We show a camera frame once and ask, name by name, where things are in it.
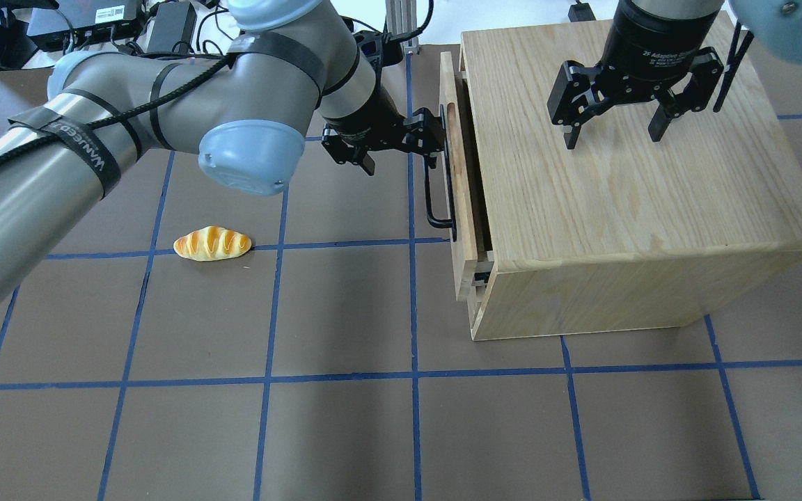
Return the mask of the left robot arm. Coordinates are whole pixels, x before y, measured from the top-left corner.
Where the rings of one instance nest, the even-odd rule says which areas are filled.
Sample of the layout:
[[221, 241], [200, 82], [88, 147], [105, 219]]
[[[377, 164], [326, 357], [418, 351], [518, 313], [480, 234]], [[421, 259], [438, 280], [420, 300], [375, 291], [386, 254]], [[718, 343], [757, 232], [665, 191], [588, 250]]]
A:
[[288, 187], [315, 113], [337, 163], [370, 152], [433, 157], [427, 109], [402, 116], [328, 1], [230, 1], [239, 37], [213, 64], [107, 51], [64, 55], [45, 104], [0, 137], [0, 303], [153, 148], [194, 154], [204, 174], [254, 196]]

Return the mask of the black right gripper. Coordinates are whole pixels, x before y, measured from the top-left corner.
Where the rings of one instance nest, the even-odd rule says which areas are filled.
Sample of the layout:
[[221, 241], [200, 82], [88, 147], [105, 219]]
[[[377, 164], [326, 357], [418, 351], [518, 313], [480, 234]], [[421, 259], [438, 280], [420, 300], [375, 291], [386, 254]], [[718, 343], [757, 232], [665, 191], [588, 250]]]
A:
[[[723, 62], [703, 42], [717, 18], [720, 1], [620, 1], [599, 60], [599, 92], [613, 105], [659, 107], [649, 123], [652, 142], [661, 141], [669, 125], [688, 111], [707, 107], [723, 75]], [[576, 148], [582, 124], [591, 120], [597, 102], [595, 67], [563, 61], [547, 100], [551, 122], [566, 127], [566, 148]], [[672, 86], [687, 74], [684, 89]]]

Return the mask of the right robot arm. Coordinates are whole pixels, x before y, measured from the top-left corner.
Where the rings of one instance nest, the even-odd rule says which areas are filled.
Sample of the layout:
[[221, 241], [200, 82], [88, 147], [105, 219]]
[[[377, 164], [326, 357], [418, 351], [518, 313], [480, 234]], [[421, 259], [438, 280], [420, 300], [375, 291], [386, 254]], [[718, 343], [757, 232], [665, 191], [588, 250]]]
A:
[[563, 61], [547, 110], [576, 147], [583, 124], [615, 106], [658, 102], [648, 126], [659, 142], [687, 112], [720, 111], [752, 42], [802, 64], [802, 1], [732, 1], [737, 22], [721, 58], [705, 45], [721, 1], [620, 1], [595, 66]]

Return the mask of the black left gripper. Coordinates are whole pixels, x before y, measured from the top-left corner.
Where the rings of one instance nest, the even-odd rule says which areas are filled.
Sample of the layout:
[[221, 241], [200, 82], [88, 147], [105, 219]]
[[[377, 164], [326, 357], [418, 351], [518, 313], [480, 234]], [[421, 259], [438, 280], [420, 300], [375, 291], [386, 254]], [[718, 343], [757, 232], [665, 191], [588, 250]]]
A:
[[423, 156], [427, 167], [436, 168], [436, 157], [445, 150], [446, 131], [429, 108], [404, 118], [388, 91], [375, 88], [359, 110], [327, 118], [321, 145], [335, 163], [350, 163], [372, 177], [375, 161], [369, 151], [414, 153]]

